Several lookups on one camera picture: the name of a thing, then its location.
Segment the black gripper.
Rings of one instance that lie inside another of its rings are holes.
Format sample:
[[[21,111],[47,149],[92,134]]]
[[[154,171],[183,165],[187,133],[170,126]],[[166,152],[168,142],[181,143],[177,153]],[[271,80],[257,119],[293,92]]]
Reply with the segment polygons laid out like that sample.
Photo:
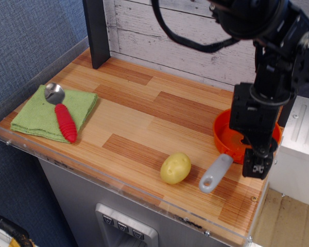
[[[278,146],[272,134],[280,107],[255,100],[251,95],[252,89],[253,84],[245,82],[234,87],[229,128],[241,133],[252,148],[245,150],[242,175],[265,179]],[[256,154],[268,156],[262,158]]]

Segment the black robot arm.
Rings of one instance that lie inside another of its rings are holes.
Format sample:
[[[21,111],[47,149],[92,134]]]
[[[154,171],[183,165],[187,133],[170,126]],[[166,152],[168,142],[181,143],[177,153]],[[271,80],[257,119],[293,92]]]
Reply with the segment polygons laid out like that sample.
[[[243,176],[266,178],[282,106],[309,83],[309,18],[290,1],[213,1],[223,30],[255,46],[255,81],[235,86],[229,127],[249,144]]]

